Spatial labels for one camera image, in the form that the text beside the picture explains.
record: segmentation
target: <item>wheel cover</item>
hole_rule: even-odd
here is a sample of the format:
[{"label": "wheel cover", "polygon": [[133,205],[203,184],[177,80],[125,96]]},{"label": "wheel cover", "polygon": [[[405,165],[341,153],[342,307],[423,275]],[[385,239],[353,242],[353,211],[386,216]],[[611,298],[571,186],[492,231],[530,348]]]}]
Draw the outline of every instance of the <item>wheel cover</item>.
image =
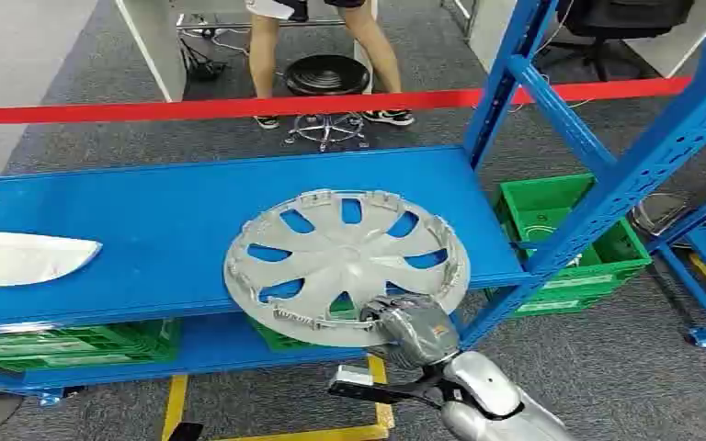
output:
[{"label": "wheel cover", "polygon": [[[350,223],[343,212],[357,205],[358,223]],[[297,228],[296,215],[308,224]],[[266,327],[318,345],[360,347],[387,343],[373,332],[377,322],[358,320],[369,300],[398,287],[451,312],[469,286],[470,262],[447,222],[398,195],[316,190],[247,222],[223,275],[234,301]],[[330,312],[342,293],[355,309],[347,317]]]}]

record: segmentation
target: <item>shorts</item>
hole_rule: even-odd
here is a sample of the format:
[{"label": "shorts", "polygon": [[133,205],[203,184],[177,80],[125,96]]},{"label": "shorts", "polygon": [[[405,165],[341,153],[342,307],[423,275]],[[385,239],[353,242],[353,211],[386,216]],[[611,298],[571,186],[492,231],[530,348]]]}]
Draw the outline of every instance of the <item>shorts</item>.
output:
[{"label": "shorts", "polygon": [[[336,7],[362,7],[367,0],[324,0]],[[247,10],[257,16],[273,17],[290,21],[307,21],[307,0],[245,0]]]}]

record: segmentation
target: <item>black shoe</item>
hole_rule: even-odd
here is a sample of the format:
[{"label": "black shoe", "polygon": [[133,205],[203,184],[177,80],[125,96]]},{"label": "black shoe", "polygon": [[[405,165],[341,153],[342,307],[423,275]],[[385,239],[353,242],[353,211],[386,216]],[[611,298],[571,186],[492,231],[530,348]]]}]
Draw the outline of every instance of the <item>black shoe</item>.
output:
[{"label": "black shoe", "polygon": [[268,117],[253,117],[256,120],[261,129],[272,130],[279,127],[278,117],[268,116]]},{"label": "black shoe", "polygon": [[372,110],[364,112],[363,116],[372,122],[382,122],[399,127],[409,126],[416,122],[413,112],[409,110]]}]

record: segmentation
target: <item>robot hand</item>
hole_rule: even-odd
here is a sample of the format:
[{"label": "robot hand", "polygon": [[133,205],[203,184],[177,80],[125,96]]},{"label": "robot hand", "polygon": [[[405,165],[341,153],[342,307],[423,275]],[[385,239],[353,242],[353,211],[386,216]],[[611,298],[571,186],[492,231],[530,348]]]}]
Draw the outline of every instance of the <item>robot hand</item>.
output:
[{"label": "robot hand", "polygon": [[[362,320],[378,320],[391,344],[372,353],[402,368],[422,368],[418,381],[385,385],[369,372],[340,367],[329,392],[361,400],[396,403],[420,400],[440,411],[442,421],[462,441],[571,441],[562,422],[513,384],[483,354],[462,352],[448,314],[428,296],[379,297],[361,310]],[[442,402],[428,398],[442,393]]]}]

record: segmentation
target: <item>red barrier tape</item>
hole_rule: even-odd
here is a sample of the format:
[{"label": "red barrier tape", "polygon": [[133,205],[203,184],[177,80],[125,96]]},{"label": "red barrier tape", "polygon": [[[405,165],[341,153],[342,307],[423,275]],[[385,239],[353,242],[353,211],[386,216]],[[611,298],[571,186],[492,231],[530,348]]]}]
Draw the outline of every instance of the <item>red barrier tape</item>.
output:
[{"label": "red barrier tape", "polygon": [[[657,78],[556,85],[553,88],[566,101],[583,101],[587,99],[672,96],[680,93],[689,82],[690,78]],[[420,110],[473,107],[478,104],[480,94],[481,89],[459,89],[404,94],[215,99],[180,103],[4,107],[0,108],[0,124],[218,119],[245,118],[253,115],[357,112],[381,108]],[[529,102],[531,102],[531,98],[524,90],[519,89],[513,104],[527,104]]]}]

